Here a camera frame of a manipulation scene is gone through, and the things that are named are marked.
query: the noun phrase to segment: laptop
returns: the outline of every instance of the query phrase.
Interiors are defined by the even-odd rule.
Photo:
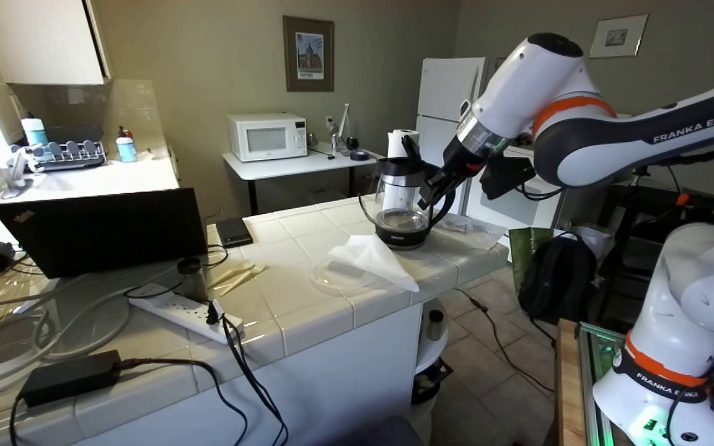
[[[194,188],[0,203],[0,224],[46,277],[205,255]]]

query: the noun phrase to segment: white countertop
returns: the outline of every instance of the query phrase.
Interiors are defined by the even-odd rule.
[[[24,180],[33,183],[24,194],[4,194],[0,187],[0,203],[178,188],[167,152],[142,152],[134,165],[106,161],[93,170],[29,175]]]
[[[370,152],[370,160],[355,161],[348,154],[338,154],[335,160],[328,160],[325,152],[309,152],[308,157],[298,157],[298,160],[243,165],[231,152],[226,152],[222,160],[238,175],[238,180],[262,182],[262,180],[300,176],[300,175],[315,175],[315,172],[375,166],[380,157]]]
[[[396,261],[421,286],[421,294],[406,294],[388,286],[364,282],[359,277],[331,277],[339,287],[323,286],[323,263],[328,251],[348,243],[349,237],[375,233],[362,215],[356,199],[305,206],[279,214],[246,218],[256,243],[231,251],[222,266],[210,269],[209,280],[215,282],[241,263],[261,263],[267,270],[215,301],[241,321],[246,321],[246,349],[256,367],[279,363],[305,353],[319,343],[359,329],[403,307],[439,297],[442,294],[465,286],[504,266],[505,251],[496,246],[496,233],[481,229],[446,233],[434,229],[418,248],[393,251]],[[139,282],[132,277],[80,277],[71,291],[76,297],[106,294],[106,282]],[[45,286],[40,276],[9,270],[0,277],[0,301],[28,296]],[[221,378],[238,378],[231,355],[215,343],[132,311],[128,324],[101,349],[119,349],[127,357],[188,357],[214,364]],[[8,412],[19,385],[0,391],[0,440],[8,435]],[[157,369],[139,380],[119,381],[106,391],[74,398],[29,412],[19,420],[19,431],[51,427],[51,440],[80,441],[108,431],[128,420],[152,414],[173,401],[210,390],[205,378],[188,369]]]

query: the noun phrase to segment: power adapter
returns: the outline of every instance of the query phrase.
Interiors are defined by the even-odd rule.
[[[33,369],[19,398],[28,407],[49,405],[85,391],[105,390],[119,380],[116,349],[76,357],[60,364]]]

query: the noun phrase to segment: kettle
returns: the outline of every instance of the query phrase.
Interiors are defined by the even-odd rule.
[[[376,237],[387,246],[418,246],[426,241],[428,232],[452,212],[453,191],[443,199],[443,206],[434,209],[418,206],[418,188],[436,166],[426,165],[412,136],[402,139],[406,157],[380,160],[376,201],[380,212],[372,218]]]

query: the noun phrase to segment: white container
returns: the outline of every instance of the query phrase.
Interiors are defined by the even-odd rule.
[[[49,144],[45,128],[41,128],[41,120],[19,120],[19,128],[24,130],[29,147]]]

